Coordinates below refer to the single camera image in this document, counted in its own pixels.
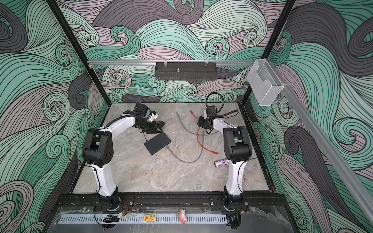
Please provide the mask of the black network switch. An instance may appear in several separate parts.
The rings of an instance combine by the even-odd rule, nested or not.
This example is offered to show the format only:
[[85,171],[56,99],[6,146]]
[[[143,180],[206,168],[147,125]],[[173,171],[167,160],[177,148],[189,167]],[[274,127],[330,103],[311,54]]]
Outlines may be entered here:
[[150,155],[155,155],[158,151],[171,144],[171,142],[172,141],[165,133],[160,133],[159,135],[145,142],[144,146]]

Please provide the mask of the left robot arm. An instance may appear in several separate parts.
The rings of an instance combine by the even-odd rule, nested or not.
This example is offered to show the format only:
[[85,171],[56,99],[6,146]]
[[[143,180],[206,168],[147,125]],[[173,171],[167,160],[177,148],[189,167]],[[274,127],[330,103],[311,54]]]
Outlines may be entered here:
[[86,132],[83,157],[95,175],[98,186],[96,196],[109,209],[115,209],[120,204],[118,187],[111,170],[114,139],[133,127],[141,133],[160,134],[165,122],[156,121],[157,118],[158,114],[155,111],[142,103],[137,103],[133,110],[127,110],[106,125]]

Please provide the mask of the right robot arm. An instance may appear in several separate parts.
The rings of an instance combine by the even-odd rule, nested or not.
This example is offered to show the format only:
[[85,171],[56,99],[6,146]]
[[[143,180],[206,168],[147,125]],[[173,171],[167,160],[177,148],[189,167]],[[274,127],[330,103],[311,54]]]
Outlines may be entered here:
[[217,130],[223,135],[224,154],[228,160],[228,178],[224,186],[223,203],[227,209],[235,209],[244,203],[244,169],[252,156],[248,130],[245,126],[229,123],[225,117],[237,113],[233,110],[219,114],[216,106],[206,106],[205,115],[199,117],[197,125],[206,130]]

